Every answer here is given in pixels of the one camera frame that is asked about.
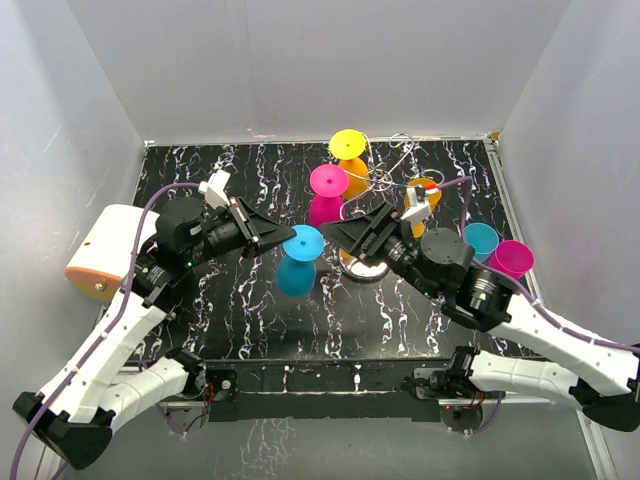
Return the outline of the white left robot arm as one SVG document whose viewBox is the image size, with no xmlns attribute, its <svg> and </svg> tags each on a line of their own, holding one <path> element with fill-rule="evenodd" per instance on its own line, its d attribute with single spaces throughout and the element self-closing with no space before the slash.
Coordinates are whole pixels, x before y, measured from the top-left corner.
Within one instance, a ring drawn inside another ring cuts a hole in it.
<svg viewBox="0 0 640 480">
<path fill-rule="evenodd" d="M 146 335 L 174 314 L 195 268 L 236 250 L 259 256 L 295 235 L 237 197 L 210 216 L 193 196 L 169 201 L 160 213 L 146 205 L 136 209 L 134 227 L 125 244 L 124 278 L 106 313 L 51 381 L 13 404 L 27 424 L 25 434 L 76 470 L 93 464 L 140 413 L 168 397 L 194 399 L 204 392 L 204 363 L 181 348 L 114 381 Z"/>
</svg>

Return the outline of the magenta wine glass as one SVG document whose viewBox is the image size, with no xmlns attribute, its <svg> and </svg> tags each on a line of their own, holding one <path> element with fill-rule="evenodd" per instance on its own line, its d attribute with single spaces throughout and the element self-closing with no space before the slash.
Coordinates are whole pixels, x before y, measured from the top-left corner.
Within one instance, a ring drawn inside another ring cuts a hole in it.
<svg viewBox="0 0 640 480">
<path fill-rule="evenodd" d="M 516 240 L 502 241 L 489 259 L 489 266 L 509 277 L 520 280 L 535 265 L 532 250 Z"/>
<path fill-rule="evenodd" d="M 312 171 L 310 185 L 315 193 L 309 210 L 310 225 L 318 229 L 322 224 L 339 221 L 344 205 L 342 195 L 349 186 L 347 173 L 337 165 L 324 164 Z"/>
</svg>

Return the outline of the blue wine glass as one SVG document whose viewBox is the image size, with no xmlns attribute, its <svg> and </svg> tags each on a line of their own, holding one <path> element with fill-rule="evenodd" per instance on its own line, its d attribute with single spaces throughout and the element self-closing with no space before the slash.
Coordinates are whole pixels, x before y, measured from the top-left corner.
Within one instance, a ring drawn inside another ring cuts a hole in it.
<svg viewBox="0 0 640 480">
<path fill-rule="evenodd" d="M 464 229 L 466 243 L 474 250 L 474 258 L 480 263 L 487 261 L 500 244 L 497 231 L 488 224 L 475 222 Z"/>
<path fill-rule="evenodd" d="M 307 295 L 315 285 L 316 260 L 322 255 L 325 240 L 310 225 L 293 227 L 295 236 L 283 243 L 284 256 L 276 271 L 276 284 L 287 296 Z"/>
</svg>

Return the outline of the blue wine glass back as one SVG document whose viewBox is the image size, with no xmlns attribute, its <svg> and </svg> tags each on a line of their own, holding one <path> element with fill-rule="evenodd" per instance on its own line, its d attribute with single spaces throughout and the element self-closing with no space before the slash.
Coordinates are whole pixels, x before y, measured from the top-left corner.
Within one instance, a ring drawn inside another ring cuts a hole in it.
<svg viewBox="0 0 640 480">
<path fill-rule="evenodd" d="M 500 244 L 497 231 L 488 224 L 475 222 L 464 229 L 466 243 L 474 250 L 474 258 L 480 263 L 487 261 Z"/>
</svg>

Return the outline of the blue wine glass front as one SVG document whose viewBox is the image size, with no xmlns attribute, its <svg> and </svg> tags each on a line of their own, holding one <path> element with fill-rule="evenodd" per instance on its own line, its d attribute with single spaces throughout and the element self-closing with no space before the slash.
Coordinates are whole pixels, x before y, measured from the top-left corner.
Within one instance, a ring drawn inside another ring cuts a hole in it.
<svg viewBox="0 0 640 480">
<path fill-rule="evenodd" d="M 316 260 L 322 255 L 325 240 L 310 225 L 293 227 L 295 236 L 283 243 L 284 256 L 276 271 L 276 284 L 287 296 L 307 295 L 315 285 Z"/>
</svg>

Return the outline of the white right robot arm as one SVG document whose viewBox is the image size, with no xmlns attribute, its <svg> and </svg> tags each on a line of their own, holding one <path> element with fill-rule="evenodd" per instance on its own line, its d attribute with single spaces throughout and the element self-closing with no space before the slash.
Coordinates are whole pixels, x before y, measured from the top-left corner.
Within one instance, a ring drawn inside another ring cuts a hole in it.
<svg viewBox="0 0 640 480">
<path fill-rule="evenodd" d="M 431 397 L 513 392 L 570 406 L 612 430 L 639 426 L 639 349 L 598 337 L 545 309 L 521 283 L 474 259 L 455 231 L 414 239 L 388 203 L 321 225 L 322 234 L 366 265 L 386 264 L 420 294 L 442 301 L 454 323 L 525 346 L 537 360 L 462 346 L 448 369 L 415 379 Z"/>
</svg>

